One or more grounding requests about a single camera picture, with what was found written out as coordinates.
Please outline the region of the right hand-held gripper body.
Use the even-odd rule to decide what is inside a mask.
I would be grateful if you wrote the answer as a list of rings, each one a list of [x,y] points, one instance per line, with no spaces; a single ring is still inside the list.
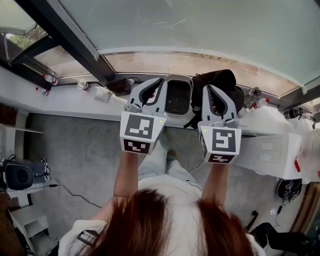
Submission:
[[[198,123],[199,144],[204,162],[210,164],[231,164],[239,155],[242,130],[239,120],[200,121]]]

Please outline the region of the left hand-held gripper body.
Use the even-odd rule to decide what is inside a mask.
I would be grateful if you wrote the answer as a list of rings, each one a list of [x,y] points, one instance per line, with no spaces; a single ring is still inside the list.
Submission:
[[[165,105],[125,104],[120,119],[120,144],[124,152],[150,155],[162,134],[167,116]]]

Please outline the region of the white air fryer basket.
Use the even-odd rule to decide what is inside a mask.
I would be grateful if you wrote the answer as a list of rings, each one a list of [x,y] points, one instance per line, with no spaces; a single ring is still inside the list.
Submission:
[[[193,91],[193,80],[189,76],[169,74],[165,77],[167,94],[165,112],[184,116],[189,112]]]

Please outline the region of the person's right forearm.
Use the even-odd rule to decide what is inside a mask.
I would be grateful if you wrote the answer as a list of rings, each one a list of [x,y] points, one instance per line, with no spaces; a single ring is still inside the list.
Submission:
[[[201,198],[207,201],[214,201],[223,206],[227,194],[228,174],[228,164],[212,164],[202,190]]]

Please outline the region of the person's left forearm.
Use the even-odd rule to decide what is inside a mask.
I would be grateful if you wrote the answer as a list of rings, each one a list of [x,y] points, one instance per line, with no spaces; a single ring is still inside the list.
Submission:
[[[123,151],[115,178],[113,196],[129,198],[138,190],[138,155]]]

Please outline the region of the black pouch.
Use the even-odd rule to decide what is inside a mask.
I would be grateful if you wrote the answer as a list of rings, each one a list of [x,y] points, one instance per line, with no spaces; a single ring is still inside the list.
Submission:
[[[117,97],[131,94],[131,85],[126,78],[108,82],[107,88]]]

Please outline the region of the clear glass jar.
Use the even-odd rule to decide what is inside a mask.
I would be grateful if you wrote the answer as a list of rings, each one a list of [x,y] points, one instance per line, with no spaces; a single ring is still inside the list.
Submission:
[[[252,104],[256,100],[259,100],[261,94],[262,94],[262,91],[260,90],[259,87],[254,87],[249,89],[245,95],[245,103]]]

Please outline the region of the black backpack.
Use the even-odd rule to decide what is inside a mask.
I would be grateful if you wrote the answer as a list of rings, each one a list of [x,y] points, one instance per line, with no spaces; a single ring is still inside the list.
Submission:
[[[245,94],[243,90],[237,86],[234,73],[229,69],[211,71],[203,74],[197,74],[192,78],[193,91],[191,96],[192,112],[195,116],[183,127],[198,128],[198,122],[202,120],[202,98],[203,87],[213,85],[228,95],[234,102],[236,112],[238,113],[243,107]]]

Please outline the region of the white bottle with red cap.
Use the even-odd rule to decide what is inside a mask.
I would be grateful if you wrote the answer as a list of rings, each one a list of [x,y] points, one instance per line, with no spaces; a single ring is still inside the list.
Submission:
[[[253,102],[252,105],[251,105],[251,107],[252,107],[253,109],[259,109],[259,108],[261,108],[261,107],[266,106],[269,102],[270,102],[270,99],[269,99],[269,98],[261,98],[261,99],[259,99],[258,101]]]

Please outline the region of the white flat packet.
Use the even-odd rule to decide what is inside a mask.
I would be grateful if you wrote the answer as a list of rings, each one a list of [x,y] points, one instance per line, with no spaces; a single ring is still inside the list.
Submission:
[[[112,91],[103,87],[99,87],[96,89],[94,99],[107,103],[112,95],[113,95]]]

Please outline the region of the person's light trousers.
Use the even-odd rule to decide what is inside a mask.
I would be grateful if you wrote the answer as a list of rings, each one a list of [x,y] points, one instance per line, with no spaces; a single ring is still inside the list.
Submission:
[[[185,182],[195,182],[193,176],[182,167],[174,153],[170,152],[168,137],[163,133],[151,155],[147,155],[138,168],[138,180],[168,175]]]

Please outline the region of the white storage box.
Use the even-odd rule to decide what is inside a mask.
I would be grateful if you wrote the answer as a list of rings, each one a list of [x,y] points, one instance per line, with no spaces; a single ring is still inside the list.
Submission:
[[[242,138],[240,151],[233,164],[284,180],[302,177],[295,160],[299,153],[302,136],[286,132],[268,136]]]

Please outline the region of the white window ledge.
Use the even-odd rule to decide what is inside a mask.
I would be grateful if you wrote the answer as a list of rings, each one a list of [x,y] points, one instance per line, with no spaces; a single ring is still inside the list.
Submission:
[[[29,113],[119,121],[127,97],[112,95],[103,102],[95,99],[98,89],[94,86],[85,92],[76,86],[59,86],[44,96],[35,84],[0,67],[0,102]],[[239,126],[256,134],[281,134],[290,129],[290,123],[272,105],[250,111],[239,120]]]

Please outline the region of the black round flask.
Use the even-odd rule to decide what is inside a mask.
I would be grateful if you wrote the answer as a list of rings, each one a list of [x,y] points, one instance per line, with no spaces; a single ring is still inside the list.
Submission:
[[[303,115],[303,109],[301,107],[292,108],[283,113],[284,118],[286,120],[295,119],[295,118],[301,118]]]

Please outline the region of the person's white shirt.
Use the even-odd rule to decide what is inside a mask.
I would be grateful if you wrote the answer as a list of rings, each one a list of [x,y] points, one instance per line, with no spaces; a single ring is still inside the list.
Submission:
[[[77,220],[60,240],[58,256],[266,256],[239,218],[185,181],[159,175],[139,181],[108,217]],[[95,230],[93,246],[77,239]]]

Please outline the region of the frosted window film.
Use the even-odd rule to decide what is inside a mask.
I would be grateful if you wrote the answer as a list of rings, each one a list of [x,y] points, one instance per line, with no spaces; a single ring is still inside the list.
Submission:
[[[59,0],[102,53],[219,55],[307,84],[320,76],[315,0]]]

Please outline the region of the black bag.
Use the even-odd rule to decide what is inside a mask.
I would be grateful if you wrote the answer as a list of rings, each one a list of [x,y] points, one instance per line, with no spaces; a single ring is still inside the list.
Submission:
[[[249,234],[262,248],[269,245],[271,249],[297,256],[320,256],[320,234],[311,238],[301,232],[278,232],[269,222],[261,223]]]

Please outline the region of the white desk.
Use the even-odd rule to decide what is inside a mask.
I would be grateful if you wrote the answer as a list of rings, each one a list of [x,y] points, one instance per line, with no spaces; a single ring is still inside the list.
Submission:
[[[18,110],[16,125],[0,123],[0,156],[2,160],[15,155],[18,159],[24,159],[25,133],[43,134],[42,131],[26,128],[27,111]]]

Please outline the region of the white low shelf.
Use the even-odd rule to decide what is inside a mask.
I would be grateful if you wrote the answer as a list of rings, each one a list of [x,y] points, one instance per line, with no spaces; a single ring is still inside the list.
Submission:
[[[36,205],[9,211],[9,215],[31,252],[37,256],[45,255],[49,235],[46,215]]]

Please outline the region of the black window frame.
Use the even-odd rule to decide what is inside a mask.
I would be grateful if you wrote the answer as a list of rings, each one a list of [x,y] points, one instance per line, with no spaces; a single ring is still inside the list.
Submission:
[[[181,51],[100,53],[59,0],[0,0],[0,60],[44,87],[42,74],[59,86],[80,79],[108,82],[123,78],[177,74],[195,76],[230,69],[246,88],[259,87],[282,110],[301,105],[320,111],[320,76],[299,84],[264,68],[220,55]]]

